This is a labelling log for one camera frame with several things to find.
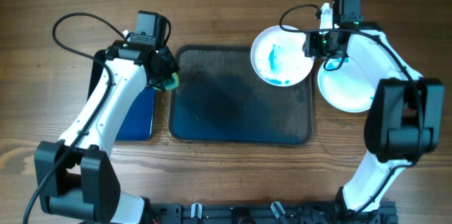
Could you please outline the green and yellow sponge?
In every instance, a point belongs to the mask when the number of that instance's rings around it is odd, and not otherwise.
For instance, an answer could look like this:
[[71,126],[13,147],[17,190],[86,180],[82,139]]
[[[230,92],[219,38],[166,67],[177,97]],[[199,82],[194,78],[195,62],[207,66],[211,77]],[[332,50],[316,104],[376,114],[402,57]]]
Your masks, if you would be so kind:
[[179,86],[179,76],[177,72],[174,72],[169,78],[166,78],[162,84],[166,91],[171,91],[177,88]]

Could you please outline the white plate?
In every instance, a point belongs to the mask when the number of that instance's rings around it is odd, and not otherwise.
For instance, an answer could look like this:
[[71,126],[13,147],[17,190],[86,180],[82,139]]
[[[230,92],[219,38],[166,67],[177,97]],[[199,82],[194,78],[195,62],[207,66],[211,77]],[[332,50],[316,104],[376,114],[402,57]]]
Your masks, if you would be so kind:
[[317,74],[317,85],[323,98],[334,108],[350,113],[367,111],[375,87],[351,58],[325,61]]
[[251,65],[256,74],[273,86],[288,87],[303,81],[311,72],[314,58],[307,57],[307,37],[292,26],[287,31],[275,25],[265,29],[251,46]]

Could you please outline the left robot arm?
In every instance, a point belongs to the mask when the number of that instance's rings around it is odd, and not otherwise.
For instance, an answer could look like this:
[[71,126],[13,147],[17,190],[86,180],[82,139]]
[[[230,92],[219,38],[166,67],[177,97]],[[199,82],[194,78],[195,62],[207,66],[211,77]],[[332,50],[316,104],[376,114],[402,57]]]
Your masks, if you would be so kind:
[[178,64],[167,42],[170,21],[139,11],[133,32],[119,33],[101,56],[53,41],[98,67],[96,84],[81,113],[55,142],[42,141],[34,154],[37,188],[23,214],[28,223],[39,203],[50,215],[82,223],[159,223],[146,197],[123,192],[110,156],[117,134],[135,99],[146,88],[161,92],[178,87]]

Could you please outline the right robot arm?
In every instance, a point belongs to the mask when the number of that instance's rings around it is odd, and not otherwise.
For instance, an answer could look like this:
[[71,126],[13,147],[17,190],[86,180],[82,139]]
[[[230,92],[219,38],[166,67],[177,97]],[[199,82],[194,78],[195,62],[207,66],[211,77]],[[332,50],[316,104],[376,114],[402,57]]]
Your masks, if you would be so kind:
[[361,0],[332,0],[316,10],[321,24],[306,31],[303,50],[321,58],[321,94],[332,106],[366,112],[364,158],[339,191],[344,218],[379,207],[395,178],[439,141],[444,86],[412,69],[382,28],[365,21]]

